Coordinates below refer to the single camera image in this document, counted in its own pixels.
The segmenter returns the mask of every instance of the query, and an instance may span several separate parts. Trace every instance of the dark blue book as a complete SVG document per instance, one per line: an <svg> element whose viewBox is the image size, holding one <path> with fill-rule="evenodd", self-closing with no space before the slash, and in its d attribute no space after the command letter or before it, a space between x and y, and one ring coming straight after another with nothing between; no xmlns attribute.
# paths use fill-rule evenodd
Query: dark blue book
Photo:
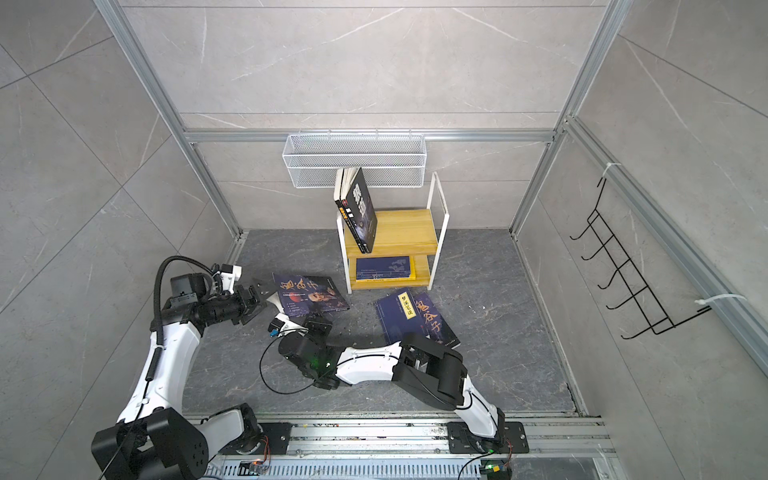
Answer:
<svg viewBox="0 0 768 480"><path fill-rule="evenodd" d="M411 257L377 257L357 259L358 280L408 278L411 276Z"/></svg>
<svg viewBox="0 0 768 480"><path fill-rule="evenodd" d="M349 310L349 304L339 293L329 276L272 274L277 296L288 316Z"/></svg>
<svg viewBox="0 0 768 480"><path fill-rule="evenodd" d="M408 288L376 301L387 343L399 342L406 333L421 333L437 343L455 348L459 340L426 293L413 296Z"/></svg>

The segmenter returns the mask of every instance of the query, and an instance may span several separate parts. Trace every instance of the gray marble floor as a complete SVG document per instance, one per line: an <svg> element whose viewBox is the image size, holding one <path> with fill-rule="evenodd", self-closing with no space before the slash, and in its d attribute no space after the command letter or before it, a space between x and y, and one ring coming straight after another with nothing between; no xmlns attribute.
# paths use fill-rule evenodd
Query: gray marble floor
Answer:
<svg viewBox="0 0 768 480"><path fill-rule="evenodd" d="M272 272L330 275L344 284L335 230L252 230L238 262L243 279L271 279ZM329 344L369 348L385 345L373 302L389 290L348 295L352 308L333 313ZM571 412L574 404L541 320L533 293L506 230L449 230L435 285L429 292L462 344L473 383L506 411ZM281 396L259 377L259 358L270 341L273 307L245 327L230 323L205 331L184 391L186 412L214 412L249 402L257 412L412 412L430 410L387 382L335 391L308 389ZM277 353L264 359L274 388L292 391L308 383Z"/></svg>

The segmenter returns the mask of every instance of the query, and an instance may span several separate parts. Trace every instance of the book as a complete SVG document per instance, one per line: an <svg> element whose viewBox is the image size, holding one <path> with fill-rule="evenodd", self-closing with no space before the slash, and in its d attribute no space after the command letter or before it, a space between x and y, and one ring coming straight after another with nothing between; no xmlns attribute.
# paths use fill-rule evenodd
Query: book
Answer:
<svg viewBox="0 0 768 480"><path fill-rule="evenodd" d="M373 253L378 220L360 167L340 168L336 171L333 200L360 251Z"/></svg>
<svg viewBox="0 0 768 480"><path fill-rule="evenodd" d="M356 261L356 280L386 280L415 278L411 257L371 257Z"/></svg>
<svg viewBox="0 0 768 480"><path fill-rule="evenodd" d="M329 276L272 274L277 296L288 316L349 310L349 304Z"/></svg>
<svg viewBox="0 0 768 480"><path fill-rule="evenodd" d="M406 333L421 333L449 348L460 343L426 293L397 290L376 301L376 312L387 343L399 342Z"/></svg>

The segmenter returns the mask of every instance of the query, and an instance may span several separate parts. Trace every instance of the black mounting plate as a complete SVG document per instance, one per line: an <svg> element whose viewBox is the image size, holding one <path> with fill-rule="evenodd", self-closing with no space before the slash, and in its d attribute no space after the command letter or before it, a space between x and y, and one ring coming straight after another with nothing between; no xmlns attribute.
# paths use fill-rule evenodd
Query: black mounting plate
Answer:
<svg viewBox="0 0 768 480"><path fill-rule="evenodd" d="M466 442L467 424L464 422L450 422L448 424L448 447L451 453L477 453ZM529 453L528 436L520 422L506 422L504 434L512 444L512 453ZM509 453L509 446L504 445L496 453Z"/></svg>
<svg viewBox="0 0 768 480"><path fill-rule="evenodd" d="M290 430L292 423L260 423L264 435L270 440L270 451L272 455L285 455L288 453L288 442L290 442ZM235 449L221 449L221 455L240 455ZM264 443L260 443L258 448L250 455L264 455Z"/></svg>

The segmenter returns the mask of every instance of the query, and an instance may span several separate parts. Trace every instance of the robotic arm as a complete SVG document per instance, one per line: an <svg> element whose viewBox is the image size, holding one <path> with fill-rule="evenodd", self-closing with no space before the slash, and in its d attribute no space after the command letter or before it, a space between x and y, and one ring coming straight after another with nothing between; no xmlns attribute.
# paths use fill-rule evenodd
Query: robotic arm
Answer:
<svg viewBox="0 0 768 480"><path fill-rule="evenodd" d="M161 266L159 279L169 260ZM141 379L117 424L97 432L91 443L107 480L194 480L221 449L247 455L263 441L246 403L218 412L200 425L181 415L184 384L204 330L227 320L245 325L268 304L254 286L235 285L239 266L214 266L208 272L218 279L212 293L201 273L171 279L173 296L153 322ZM311 315L295 323L283 313L276 296L268 300L280 310L268 327L271 336L280 337L280 354L314 386L337 389L342 382L391 381L431 407L454 411L466 422L468 440L478 452L505 444L504 429L498 427L504 424L504 413L475 389L459 353L417 334L374 349L328 346L329 320Z"/></svg>

